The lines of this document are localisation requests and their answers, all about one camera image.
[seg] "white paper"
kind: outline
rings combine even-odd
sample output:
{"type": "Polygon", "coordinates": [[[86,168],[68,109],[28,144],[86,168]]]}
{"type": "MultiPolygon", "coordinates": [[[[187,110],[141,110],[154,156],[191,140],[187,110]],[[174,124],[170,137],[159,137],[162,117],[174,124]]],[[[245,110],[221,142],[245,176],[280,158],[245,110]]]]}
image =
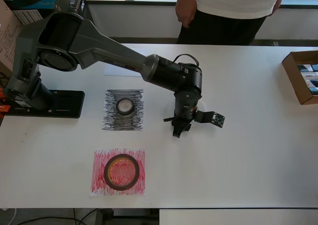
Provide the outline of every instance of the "white paper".
{"type": "MultiPolygon", "coordinates": [[[[147,50],[145,49],[132,49],[136,52],[138,52],[139,54],[142,55],[149,55],[147,53],[147,50]]],[[[118,66],[114,66],[114,65],[110,65],[110,64],[106,64],[105,66],[105,70],[104,70],[104,75],[109,75],[109,76],[128,76],[128,77],[141,77],[140,73],[138,72],[134,72],[131,70],[127,70],[118,66]]]]}

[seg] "person's arm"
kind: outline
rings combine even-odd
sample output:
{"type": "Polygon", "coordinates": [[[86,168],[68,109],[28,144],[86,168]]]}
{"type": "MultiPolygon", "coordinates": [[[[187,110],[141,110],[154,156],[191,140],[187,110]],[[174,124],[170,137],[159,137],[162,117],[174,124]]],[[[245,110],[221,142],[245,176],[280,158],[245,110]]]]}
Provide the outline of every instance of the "person's arm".
{"type": "Polygon", "coordinates": [[[182,22],[183,27],[189,28],[189,24],[193,20],[196,10],[196,0],[177,0],[175,12],[178,21],[182,22]]]}
{"type": "Polygon", "coordinates": [[[272,11],[272,13],[269,16],[272,16],[278,10],[278,8],[280,7],[281,3],[282,3],[282,0],[277,0],[276,1],[275,5],[274,5],[274,8],[273,8],[273,11],[272,11]]]}

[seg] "power cord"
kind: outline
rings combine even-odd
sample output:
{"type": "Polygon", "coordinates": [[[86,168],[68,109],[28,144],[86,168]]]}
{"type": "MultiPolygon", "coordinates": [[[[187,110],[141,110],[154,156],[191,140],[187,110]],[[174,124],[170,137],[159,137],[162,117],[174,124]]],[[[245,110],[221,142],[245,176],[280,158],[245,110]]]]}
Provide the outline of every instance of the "power cord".
{"type": "Polygon", "coordinates": [[[81,222],[80,220],[78,219],[74,219],[74,218],[64,218],[64,217],[41,217],[41,218],[37,218],[37,219],[31,219],[31,220],[28,220],[28,221],[24,221],[24,222],[21,222],[17,225],[22,225],[22,224],[26,224],[26,223],[30,223],[30,222],[34,222],[34,221],[37,221],[37,220],[42,220],[42,219],[66,219],[66,220],[75,220],[75,221],[78,221],[80,223],[82,223],[83,225],[87,225],[83,222],[81,222]]]}
{"type": "Polygon", "coordinates": [[[73,214],[74,214],[74,222],[75,222],[75,225],[78,225],[78,224],[76,223],[75,209],[73,209],[73,214]]]}
{"type": "Polygon", "coordinates": [[[16,216],[16,209],[14,209],[14,215],[13,215],[13,217],[12,217],[11,221],[8,223],[8,225],[10,225],[10,224],[13,222],[13,220],[14,220],[15,216],[16,216]]]}
{"type": "Polygon", "coordinates": [[[83,220],[89,216],[91,213],[95,212],[97,209],[93,209],[92,211],[90,211],[88,214],[86,214],[81,220],[78,220],[75,218],[75,209],[73,209],[73,213],[74,213],[74,218],[64,218],[64,217],[41,217],[41,218],[37,218],[37,219],[31,219],[31,220],[27,220],[27,221],[24,221],[24,222],[21,222],[17,225],[22,225],[22,224],[26,224],[26,223],[30,223],[30,222],[34,222],[34,221],[37,221],[37,220],[42,220],[42,219],[66,219],[66,220],[74,220],[75,224],[77,225],[76,222],[79,222],[78,225],[80,224],[83,224],[83,225],[87,225],[83,222],[83,220]]]}
{"type": "Polygon", "coordinates": [[[92,211],[90,211],[88,214],[86,214],[81,220],[80,220],[80,222],[79,222],[79,225],[82,223],[83,224],[83,220],[88,216],[88,215],[90,215],[91,213],[93,213],[93,212],[95,212],[97,209],[93,209],[92,211]]]}

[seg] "cable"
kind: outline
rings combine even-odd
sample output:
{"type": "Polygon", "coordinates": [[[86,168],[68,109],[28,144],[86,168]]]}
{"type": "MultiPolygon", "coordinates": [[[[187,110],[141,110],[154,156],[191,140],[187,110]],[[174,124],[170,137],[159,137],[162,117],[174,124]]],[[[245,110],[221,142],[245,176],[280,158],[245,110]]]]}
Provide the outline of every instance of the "cable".
{"type": "Polygon", "coordinates": [[[82,223],[82,224],[84,224],[82,221],[88,216],[88,215],[90,215],[91,213],[93,213],[93,212],[95,212],[97,209],[93,209],[92,211],[90,211],[88,214],[86,214],[81,220],[80,220],[80,222],[79,222],[79,225],[82,223]]]}
{"type": "Polygon", "coordinates": [[[79,224],[83,224],[83,225],[87,225],[85,223],[83,223],[82,221],[78,220],[78,219],[74,219],[74,218],[64,218],[64,217],[41,217],[41,218],[37,218],[37,219],[31,219],[31,220],[28,220],[28,221],[24,221],[24,222],[21,222],[17,225],[22,225],[22,224],[26,224],[26,223],[30,223],[30,222],[33,222],[33,221],[37,221],[37,220],[41,220],[41,219],[66,219],[66,220],[75,220],[75,221],[78,221],[79,224]]]}
{"type": "Polygon", "coordinates": [[[76,223],[75,209],[73,209],[73,214],[74,214],[74,222],[75,222],[75,225],[78,225],[78,224],[76,223]]]}
{"type": "MultiPolygon", "coordinates": [[[[190,54],[182,54],[182,55],[178,55],[177,57],[175,57],[175,59],[170,63],[170,64],[167,64],[167,65],[172,65],[173,63],[175,63],[177,61],[177,59],[180,57],[180,56],[183,56],[183,55],[186,55],[186,56],[189,56],[191,59],[194,60],[196,66],[194,66],[194,68],[198,68],[199,67],[199,61],[193,57],[192,55],[190,54]]],[[[185,66],[192,66],[193,64],[182,64],[182,65],[185,65],[185,66]]]]}
{"type": "Polygon", "coordinates": [[[10,224],[13,222],[13,220],[14,220],[14,218],[15,218],[15,215],[16,215],[16,209],[14,209],[14,215],[13,215],[13,218],[11,219],[11,221],[9,222],[9,224],[8,224],[8,225],[10,225],[10,224]]]}

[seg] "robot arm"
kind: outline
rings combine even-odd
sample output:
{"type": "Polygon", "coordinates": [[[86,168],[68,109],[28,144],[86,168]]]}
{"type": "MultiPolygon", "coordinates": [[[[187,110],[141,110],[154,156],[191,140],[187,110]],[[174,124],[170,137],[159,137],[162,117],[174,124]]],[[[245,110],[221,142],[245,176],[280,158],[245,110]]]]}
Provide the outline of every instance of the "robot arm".
{"type": "MultiPolygon", "coordinates": [[[[143,79],[175,92],[173,135],[190,129],[192,120],[213,123],[197,113],[201,98],[202,71],[194,64],[171,62],[158,55],[147,57],[101,35],[89,21],[73,13],[58,12],[26,25],[16,41],[13,74],[6,94],[20,105],[48,110],[51,92],[41,83],[38,64],[60,71],[82,69],[98,62],[139,72],[143,79]]],[[[223,121],[213,123],[222,127],[223,121]]]]}

